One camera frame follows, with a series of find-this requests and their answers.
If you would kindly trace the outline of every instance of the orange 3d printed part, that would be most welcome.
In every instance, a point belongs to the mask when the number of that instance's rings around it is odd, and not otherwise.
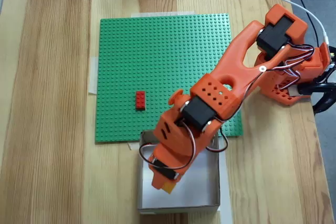
[[[306,30],[304,21],[275,5],[265,24],[253,21],[234,38],[215,69],[195,83],[190,94],[177,90],[171,96],[172,107],[161,115],[154,130],[160,143],[148,159],[153,187],[170,193],[255,87],[286,105],[302,98],[290,97],[286,86],[311,81],[330,64],[325,43],[319,48],[304,44]],[[255,66],[248,68],[243,60],[254,42],[261,53]]]

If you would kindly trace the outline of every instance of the red lego brick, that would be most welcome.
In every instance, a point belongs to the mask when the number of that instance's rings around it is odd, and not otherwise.
[[[146,109],[146,93],[145,91],[137,91],[135,95],[135,108],[136,110]]]

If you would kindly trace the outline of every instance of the white tape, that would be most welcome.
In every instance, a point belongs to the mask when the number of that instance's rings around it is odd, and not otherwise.
[[[89,93],[97,94],[98,57],[90,57]]]
[[[161,12],[161,13],[132,13],[132,18],[145,18],[145,17],[161,17],[161,16],[181,16],[181,15],[195,15],[195,12]]]
[[[138,150],[140,148],[139,143],[134,143],[134,142],[127,142],[129,149],[132,150]]]

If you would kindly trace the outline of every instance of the hole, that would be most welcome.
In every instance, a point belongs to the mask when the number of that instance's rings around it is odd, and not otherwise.
[[[167,140],[166,133],[164,132],[164,130],[163,130],[163,129],[161,129],[161,132],[162,132],[162,135],[163,135],[164,139],[166,139],[166,140]]]
[[[170,133],[170,128],[166,122],[164,122],[164,125],[166,126],[167,132]]]

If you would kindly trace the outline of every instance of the white wire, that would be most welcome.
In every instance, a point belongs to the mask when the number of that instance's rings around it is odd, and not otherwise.
[[[289,86],[292,86],[295,82],[297,82],[300,79],[300,76],[301,76],[300,72],[299,71],[295,71],[295,72],[298,74],[297,78],[294,81],[292,81],[291,83],[287,84],[286,86],[284,86],[282,88],[279,88],[279,85],[278,85],[279,90],[284,90],[284,89],[288,88]]]
[[[309,13],[320,25],[320,27],[322,28],[322,31],[323,31],[323,39],[324,39],[324,42],[329,45],[329,39],[328,39],[328,36],[327,36],[327,32],[325,31],[325,28],[322,24],[322,22],[309,10],[307,10],[306,8],[302,7],[301,5],[298,5],[297,3],[294,3],[290,0],[282,0],[282,1],[285,1],[289,4],[292,4],[292,5],[295,5],[296,7],[299,7],[300,9],[304,10],[306,13]]]

